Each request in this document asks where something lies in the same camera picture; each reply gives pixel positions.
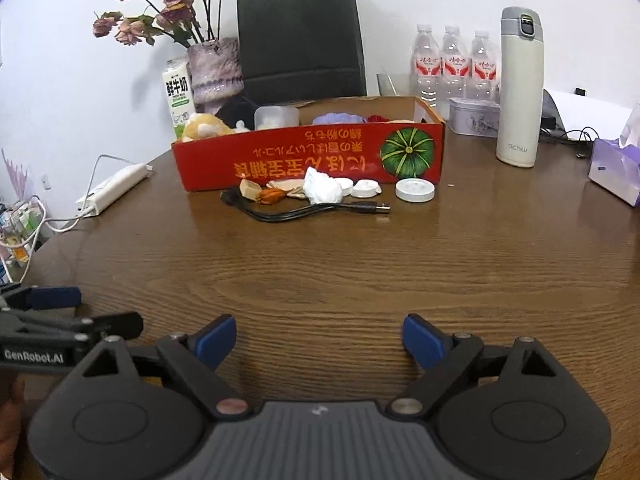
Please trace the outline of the person's left hand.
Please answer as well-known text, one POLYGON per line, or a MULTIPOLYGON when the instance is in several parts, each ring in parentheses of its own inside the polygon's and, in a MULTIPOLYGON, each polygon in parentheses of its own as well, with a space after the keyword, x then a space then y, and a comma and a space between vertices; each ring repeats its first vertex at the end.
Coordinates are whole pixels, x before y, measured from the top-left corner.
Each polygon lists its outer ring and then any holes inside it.
POLYGON ((22 431, 25 378, 17 375, 9 382, 9 396, 1 403, 1 474, 12 476, 14 453, 22 431))

